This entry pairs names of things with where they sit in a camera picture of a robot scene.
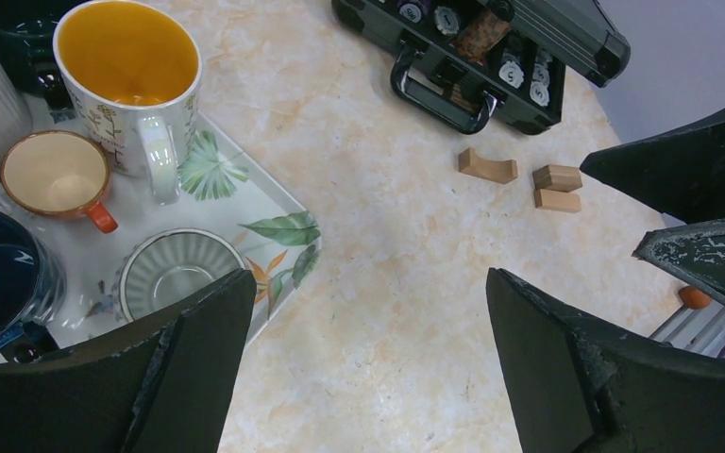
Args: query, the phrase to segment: black case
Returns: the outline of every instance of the black case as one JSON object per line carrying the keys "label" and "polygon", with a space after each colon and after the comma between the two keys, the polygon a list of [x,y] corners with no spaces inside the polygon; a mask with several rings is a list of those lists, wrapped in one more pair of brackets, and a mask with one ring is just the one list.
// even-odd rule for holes
{"label": "black case", "polygon": [[[484,62],[472,63],[457,54],[452,39],[437,30],[431,17],[414,24],[399,15],[396,0],[332,0],[341,23],[396,56],[390,74],[396,95],[463,134],[479,132],[493,115],[524,134],[539,134],[562,119],[566,64],[603,86],[618,76],[629,60],[629,45],[596,0],[466,0],[445,4],[460,13],[463,28],[485,8],[511,22],[511,33],[524,43],[521,66],[527,75],[520,88],[497,74],[508,39],[497,44]],[[541,46],[554,57],[548,67],[551,81],[546,107],[531,101],[531,70],[526,69],[533,67]],[[410,77],[411,68],[444,93]],[[459,96],[452,98],[452,87],[459,90],[462,102]]]}

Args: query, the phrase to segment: marble tabletop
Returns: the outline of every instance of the marble tabletop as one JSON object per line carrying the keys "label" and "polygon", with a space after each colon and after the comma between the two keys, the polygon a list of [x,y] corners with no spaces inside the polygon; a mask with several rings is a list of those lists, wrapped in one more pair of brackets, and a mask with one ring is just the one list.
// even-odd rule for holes
{"label": "marble tabletop", "polygon": [[[585,178],[583,210],[536,210],[531,172],[617,143],[569,71],[537,137],[467,137],[398,100],[393,58],[329,0],[150,0],[207,63],[201,111],[315,215],[311,278],[245,351],[226,452],[520,451],[485,301],[489,267],[649,335],[680,284],[631,253],[660,215]],[[459,174],[475,146],[508,185]]]}

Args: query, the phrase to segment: white tray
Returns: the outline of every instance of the white tray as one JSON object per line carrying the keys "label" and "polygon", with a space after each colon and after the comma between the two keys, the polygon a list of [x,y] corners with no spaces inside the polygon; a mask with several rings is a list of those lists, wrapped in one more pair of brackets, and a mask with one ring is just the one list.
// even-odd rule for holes
{"label": "white tray", "polygon": [[[27,97],[34,129],[82,132],[78,120],[53,125],[43,102]],[[159,232],[195,227],[217,234],[244,256],[257,279],[246,344],[293,296],[317,263],[321,233],[312,216],[211,120],[199,114],[197,138],[180,165],[182,195],[156,206],[145,179],[113,174],[105,206],[118,229],[102,234],[87,219],[44,219],[15,205],[0,186],[0,210],[27,227],[62,260],[68,290],[48,328],[59,347],[126,324],[113,285],[135,245]],[[212,168],[210,177],[192,178]]]}

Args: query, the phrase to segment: orange cup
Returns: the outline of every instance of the orange cup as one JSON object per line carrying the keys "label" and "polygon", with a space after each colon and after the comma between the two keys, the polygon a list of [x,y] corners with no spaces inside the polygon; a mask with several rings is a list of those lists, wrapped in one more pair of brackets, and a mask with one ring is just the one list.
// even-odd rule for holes
{"label": "orange cup", "polygon": [[89,217],[103,233],[118,227],[102,201],[110,191],[110,165],[90,140],[50,130],[20,140],[4,156],[1,182],[15,203],[51,219]]}

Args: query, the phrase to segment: dark blue mug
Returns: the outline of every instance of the dark blue mug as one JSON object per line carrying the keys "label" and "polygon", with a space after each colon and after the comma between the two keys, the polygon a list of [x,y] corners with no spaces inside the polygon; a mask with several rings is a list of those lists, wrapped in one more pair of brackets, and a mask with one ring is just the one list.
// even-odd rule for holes
{"label": "dark blue mug", "polygon": [[44,324],[65,296],[59,260],[0,212],[0,352],[25,363],[59,349]]}

